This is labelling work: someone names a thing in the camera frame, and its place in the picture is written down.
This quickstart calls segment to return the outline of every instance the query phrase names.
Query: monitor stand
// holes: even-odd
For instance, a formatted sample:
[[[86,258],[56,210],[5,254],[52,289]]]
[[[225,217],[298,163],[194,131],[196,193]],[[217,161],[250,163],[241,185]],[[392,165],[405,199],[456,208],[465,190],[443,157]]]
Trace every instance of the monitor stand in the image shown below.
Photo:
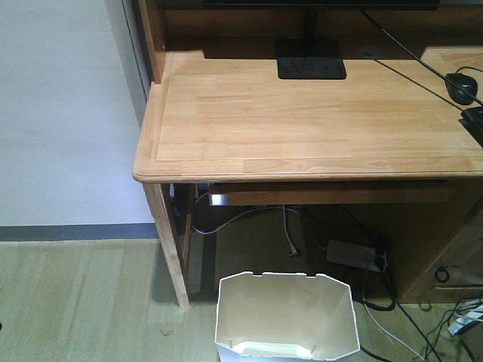
[[[275,43],[280,79],[345,79],[346,68],[334,40],[315,38],[317,10],[305,12],[303,37]]]

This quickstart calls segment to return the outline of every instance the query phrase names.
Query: monitor stand base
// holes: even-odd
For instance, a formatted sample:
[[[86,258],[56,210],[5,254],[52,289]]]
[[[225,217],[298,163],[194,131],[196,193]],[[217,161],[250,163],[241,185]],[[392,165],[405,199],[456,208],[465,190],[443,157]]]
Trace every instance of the monitor stand base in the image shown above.
[[[336,41],[279,39],[275,44],[280,79],[345,79]]]

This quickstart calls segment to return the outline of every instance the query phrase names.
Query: trash can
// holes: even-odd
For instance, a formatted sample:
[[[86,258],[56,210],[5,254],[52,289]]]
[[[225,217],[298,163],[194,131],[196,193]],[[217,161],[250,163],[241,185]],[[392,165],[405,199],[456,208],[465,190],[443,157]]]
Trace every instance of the trash can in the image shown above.
[[[215,342],[221,362],[346,357],[360,348],[350,286],[322,274],[223,278]]]

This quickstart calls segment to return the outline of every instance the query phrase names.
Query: monitor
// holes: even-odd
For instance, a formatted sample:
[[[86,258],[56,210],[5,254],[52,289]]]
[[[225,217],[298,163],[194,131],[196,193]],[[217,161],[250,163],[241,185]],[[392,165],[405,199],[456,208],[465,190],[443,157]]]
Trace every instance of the monitor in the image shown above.
[[[316,36],[318,12],[324,10],[435,10],[439,0],[165,0],[168,9],[302,9],[300,38],[275,43],[281,79],[345,79],[336,41]]]

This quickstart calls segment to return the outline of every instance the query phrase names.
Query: drawer handle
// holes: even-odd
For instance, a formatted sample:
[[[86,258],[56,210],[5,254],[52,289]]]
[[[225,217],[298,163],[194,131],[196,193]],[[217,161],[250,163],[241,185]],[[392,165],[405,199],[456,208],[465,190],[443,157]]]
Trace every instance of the drawer handle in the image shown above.
[[[435,279],[440,283],[447,283],[450,280],[450,272],[444,266],[439,266],[435,271]]]

